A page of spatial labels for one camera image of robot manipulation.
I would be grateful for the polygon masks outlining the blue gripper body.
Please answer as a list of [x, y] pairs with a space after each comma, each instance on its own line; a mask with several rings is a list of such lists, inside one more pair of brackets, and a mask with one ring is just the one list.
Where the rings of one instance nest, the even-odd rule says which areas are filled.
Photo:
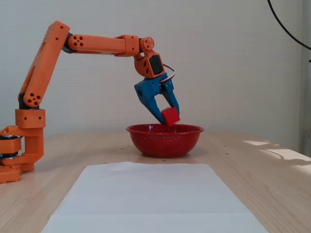
[[167, 73], [157, 76], [153, 79], [145, 78], [134, 86], [139, 100], [143, 105], [146, 105], [147, 99], [161, 94], [161, 84], [164, 82], [172, 82], [171, 78], [168, 78]]

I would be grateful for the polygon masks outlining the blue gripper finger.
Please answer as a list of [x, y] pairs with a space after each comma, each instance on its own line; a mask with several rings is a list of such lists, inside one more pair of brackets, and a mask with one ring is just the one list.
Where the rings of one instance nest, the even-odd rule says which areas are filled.
[[158, 120], [159, 123], [163, 125], [165, 124], [164, 118], [160, 112], [160, 109], [157, 106], [157, 103], [154, 97], [147, 99], [145, 107]]
[[161, 94], [164, 96], [168, 104], [171, 107], [175, 107], [177, 109], [177, 112], [180, 113], [179, 104], [173, 90], [174, 86], [172, 82], [164, 82], [161, 84]]

